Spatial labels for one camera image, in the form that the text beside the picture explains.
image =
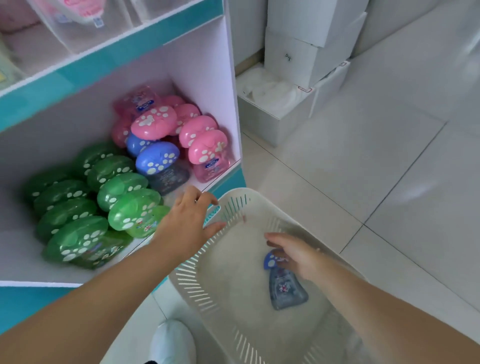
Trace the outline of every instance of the white paw print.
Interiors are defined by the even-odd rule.
[[[216,152],[221,152],[224,147],[225,147],[225,143],[218,142],[217,145],[216,145],[215,151]]]
[[[138,126],[144,126],[144,125],[152,125],[152,123],[155,121],[152,115],[148,115],[145,119],[144,116],[142,116],[142,121],[138,123]]]

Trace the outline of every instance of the blue bottle in basket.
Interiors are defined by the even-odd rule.
[[[308,301],[307,291],[289,270],[280,267],[271,269],[269,286],[272,306],[277,311]]]

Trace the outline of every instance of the hand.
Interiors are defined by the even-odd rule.
[[[177,259],[177,265],[191,258],[208,239],[225,227],[224,222],[216,222],[203,228],[210,204],[218,205],[215,196],[188,186],[160,222],[150,245],[157,244],[166,250]]]
[[[275,256],[288,259],[287,262],[277,262],[279,267],[291,270],[303,279],[314,280],[318,276],[322,253],[313,249],[303,240],[288,234],[268,232],[265,234],[265,238],[268,246],[283,249],[283,251],[274,251]]]

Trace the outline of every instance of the right hand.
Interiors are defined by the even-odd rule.
[[[322,253],[303,240],[288,234],[267,232],[265,238],[268,246],[283,249],[283,251],[273,252],[275,256],[288,259],[288,262],[277,262],[279,267],[288,269],[303,279],[313,280],[318,276],[317,272],[322,264]]]

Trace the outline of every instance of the left hand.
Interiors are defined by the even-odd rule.
[[[213,194],[188,186],[160,222],[150,245],[161,247],[163,254],[166,250],[169,256],[177,259],[177,265],[191,258],[225,227],[224,222],[216,222],[203,228],[210,204],[218,205]]]

